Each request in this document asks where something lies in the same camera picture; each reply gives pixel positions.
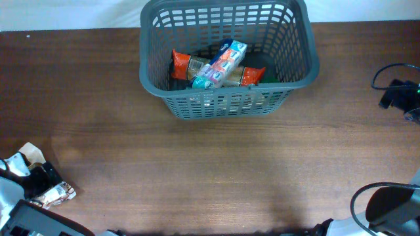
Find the white wall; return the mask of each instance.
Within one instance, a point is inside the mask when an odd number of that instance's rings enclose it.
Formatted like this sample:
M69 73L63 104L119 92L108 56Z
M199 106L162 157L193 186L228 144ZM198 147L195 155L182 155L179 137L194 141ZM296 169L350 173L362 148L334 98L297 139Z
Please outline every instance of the white wall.
M147 1L0 0L0 30L140 27ZM420 20L420 0L306 0L306 5L311 22Z

